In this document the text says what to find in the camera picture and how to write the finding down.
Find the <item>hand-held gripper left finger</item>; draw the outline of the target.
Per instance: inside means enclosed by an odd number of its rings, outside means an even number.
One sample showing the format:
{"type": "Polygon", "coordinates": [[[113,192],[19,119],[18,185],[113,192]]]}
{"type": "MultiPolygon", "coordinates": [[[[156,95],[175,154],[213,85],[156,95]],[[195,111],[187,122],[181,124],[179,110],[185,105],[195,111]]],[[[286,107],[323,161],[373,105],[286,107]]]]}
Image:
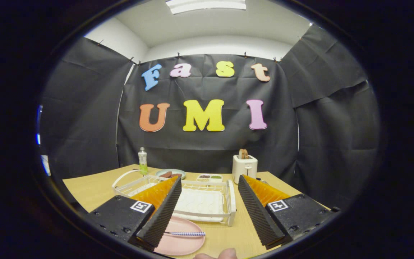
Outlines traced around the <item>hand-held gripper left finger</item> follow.
{"type": "Polygon", "coordinates": [[[153,251],[164,235],[181,192],[181,179],[170,178],[130,198],[115,195],[88,213],[87,221],[107,236],[153,251]]]}

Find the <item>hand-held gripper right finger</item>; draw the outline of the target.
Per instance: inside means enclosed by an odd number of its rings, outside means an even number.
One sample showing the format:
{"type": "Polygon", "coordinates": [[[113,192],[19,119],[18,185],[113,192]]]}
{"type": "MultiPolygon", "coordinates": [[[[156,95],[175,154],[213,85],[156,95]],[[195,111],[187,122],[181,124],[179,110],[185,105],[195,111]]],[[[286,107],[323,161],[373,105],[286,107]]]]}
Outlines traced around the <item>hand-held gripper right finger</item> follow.
{"type": "Polygon", "coordinates": [[[340,208],[328,209],[306,194],[290,196],[247,175],[239,177],[238,190],[266,249],[299,239],[340,212],[340,208]]]}

